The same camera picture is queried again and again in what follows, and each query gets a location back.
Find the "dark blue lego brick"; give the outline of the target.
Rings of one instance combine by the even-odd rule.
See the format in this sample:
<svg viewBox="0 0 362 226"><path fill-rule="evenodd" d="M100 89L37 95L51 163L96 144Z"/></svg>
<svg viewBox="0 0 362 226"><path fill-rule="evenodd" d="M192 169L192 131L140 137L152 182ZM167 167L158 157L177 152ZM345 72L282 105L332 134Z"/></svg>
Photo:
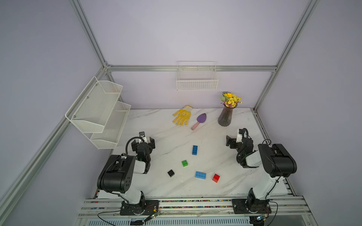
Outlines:
<svg viewBox="0 0 362 226"><path fill-rule="evenodd" d="M197 154L198 154L198 146L193 146L192 155L197 155Z"/></svg>

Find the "black lego brick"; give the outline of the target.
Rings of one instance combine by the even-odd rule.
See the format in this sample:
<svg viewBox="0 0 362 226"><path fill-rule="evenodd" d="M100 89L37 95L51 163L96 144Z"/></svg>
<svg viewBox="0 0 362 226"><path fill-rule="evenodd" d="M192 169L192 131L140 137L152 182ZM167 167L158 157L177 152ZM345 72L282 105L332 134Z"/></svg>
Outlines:
<svg viewBox="0 0 362 226"><path fill-rule="evenodd" d="M169 170L168 172L169 177L173 177L175 175L173 170Z"/></svg>

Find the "green lego brick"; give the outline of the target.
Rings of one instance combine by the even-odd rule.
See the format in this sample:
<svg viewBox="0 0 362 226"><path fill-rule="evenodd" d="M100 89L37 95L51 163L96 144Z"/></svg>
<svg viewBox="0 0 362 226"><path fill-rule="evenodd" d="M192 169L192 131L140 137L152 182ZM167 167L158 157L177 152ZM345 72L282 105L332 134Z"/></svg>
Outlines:
<svg viewBox="0 0 362 226"><path fill-rule="evenodd" d="M188 166L188 162L186 160L184 160L184 161L182 161L182 165L183 165L183 167L186 167L186 166Z"/></svg>

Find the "red lego brick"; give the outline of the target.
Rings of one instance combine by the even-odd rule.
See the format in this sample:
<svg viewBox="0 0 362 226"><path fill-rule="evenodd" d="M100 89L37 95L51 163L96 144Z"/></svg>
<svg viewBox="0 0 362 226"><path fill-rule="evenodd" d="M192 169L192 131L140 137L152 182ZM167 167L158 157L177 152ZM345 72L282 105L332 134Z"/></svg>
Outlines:
<svg viewBox="0 0 362 226"><path fill-rule="evenodd" d="M212 181L215 183L218 183L219 179L220 179L220 176L218 174L215 174L212 178Z"/></svg>

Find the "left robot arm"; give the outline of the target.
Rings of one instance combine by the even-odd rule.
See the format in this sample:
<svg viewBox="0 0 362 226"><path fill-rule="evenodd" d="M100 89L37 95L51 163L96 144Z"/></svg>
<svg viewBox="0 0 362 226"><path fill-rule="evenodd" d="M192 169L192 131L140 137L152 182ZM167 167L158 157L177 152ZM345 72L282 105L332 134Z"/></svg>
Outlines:
<svg viewBox="0 0 362 226"><path fill-rule="evenodd" d="M123 199L122 209L136 215L145 211L145 195L132 187L134 174L147 174L151 166L150 154L156 148L155 140L143 134L132 137L125 145L125 153L111 155L102 169L97 188Z"/></svg>

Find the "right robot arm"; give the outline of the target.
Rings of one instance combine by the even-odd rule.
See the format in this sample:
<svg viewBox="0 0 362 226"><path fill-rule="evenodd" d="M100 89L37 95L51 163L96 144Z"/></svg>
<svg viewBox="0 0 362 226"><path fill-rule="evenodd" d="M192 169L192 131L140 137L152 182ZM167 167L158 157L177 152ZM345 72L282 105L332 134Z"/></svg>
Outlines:
<svg viewBox="0 0 362 226"><path fill-rule="evenodd" d="M249 190L247 198L233 199L235 214L269 214L269 196L278 183L296 173L297 164L282 144L271 144L266 139L254 149L246 128L239 129L237 137L226 136L226 146L237 151L236 161L243 168L264 170L258 183Z"/></svg>

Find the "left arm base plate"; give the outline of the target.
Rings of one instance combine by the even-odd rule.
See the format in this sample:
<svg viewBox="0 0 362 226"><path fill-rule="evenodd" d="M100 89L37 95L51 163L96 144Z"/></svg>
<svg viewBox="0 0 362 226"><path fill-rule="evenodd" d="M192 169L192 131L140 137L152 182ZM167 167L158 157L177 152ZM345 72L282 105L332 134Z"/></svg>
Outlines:
<svg viewBox="0 0 362 226"><path fill-rule="evenodd" d="M129 204L123 201L120 209L121 216L151 215L159 209L159 200L140 201L139 204Z"/></svg>

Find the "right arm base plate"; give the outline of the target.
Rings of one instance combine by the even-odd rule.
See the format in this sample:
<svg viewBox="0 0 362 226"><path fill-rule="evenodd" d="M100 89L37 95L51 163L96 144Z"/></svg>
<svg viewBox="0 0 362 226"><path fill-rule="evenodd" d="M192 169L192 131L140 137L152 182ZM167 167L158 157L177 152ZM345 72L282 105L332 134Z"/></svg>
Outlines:
<svg viewBox="0 0 362 226"><path fill-rule="evenodd" d="M270 214L272 212L267 200L232 199L232 207L235 214Z"/></svg>

